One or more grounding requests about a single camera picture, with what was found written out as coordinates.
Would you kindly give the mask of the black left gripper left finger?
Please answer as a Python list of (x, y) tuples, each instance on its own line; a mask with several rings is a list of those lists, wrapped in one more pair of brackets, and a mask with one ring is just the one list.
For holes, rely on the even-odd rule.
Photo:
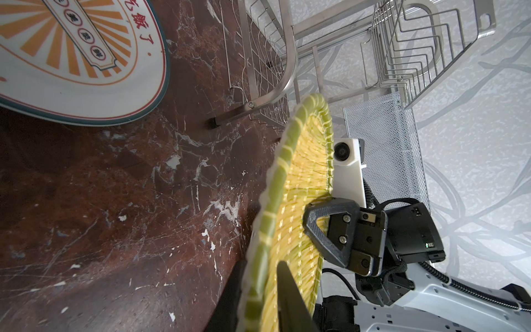
[(241, 297), (241, 283), (247, 261), (238, 261), (228, 278), (218, 304), (208, 322), (205, 332), (235, 332), (238, 323), (237, 309)]

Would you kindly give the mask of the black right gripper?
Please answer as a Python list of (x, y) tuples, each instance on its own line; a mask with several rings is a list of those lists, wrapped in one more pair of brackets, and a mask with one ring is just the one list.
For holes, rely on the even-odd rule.
[[(373, 304), (391, 306), (415, 283), (406, 276), (409, 264), (437, 263), (446, 258), (441, 236), (427, 206), (413, 198), (391, 199), (376, 205), (387, 216), (382, 272), (377, 277), (356, 276), (358, 291)], [(361, 207), (333, 198), (309, 204), (303, 216), (304, 233), (326, 261), (346, 268)]]

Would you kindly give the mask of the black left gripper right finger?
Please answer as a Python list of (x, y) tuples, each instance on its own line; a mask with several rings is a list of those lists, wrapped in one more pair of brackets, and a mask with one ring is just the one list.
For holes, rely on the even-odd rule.
[(277, 265), (277, 308), (280, 331), (319, 331), (285, 261)]

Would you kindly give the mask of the yellow woven bamboo plate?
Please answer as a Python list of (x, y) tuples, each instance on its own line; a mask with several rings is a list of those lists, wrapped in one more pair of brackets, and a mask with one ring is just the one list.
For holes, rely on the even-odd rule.
[(266, 174), (253, 221), (237, 307), (237, 331), (278, 331), (277, 264), (285, 261), (302, 300), (315, 310), (324, 258), (305, 235), (306, 206), (333, 190), (333, 123), (322, 94), (310, 94), (290, 118)]

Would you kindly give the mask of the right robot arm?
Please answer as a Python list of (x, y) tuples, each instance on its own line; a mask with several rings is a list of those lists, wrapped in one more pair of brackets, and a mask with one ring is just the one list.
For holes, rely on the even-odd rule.
[(524, 288), (492, 290), (436, 269), (445, 249), (417, 199), (368, 209), (334, 198), (308, 205), (302, 225), (326, 261), (354, 273), (348, 289), (357, 301), (418, 309), (473, 331), (530, 330), (530, 294)]

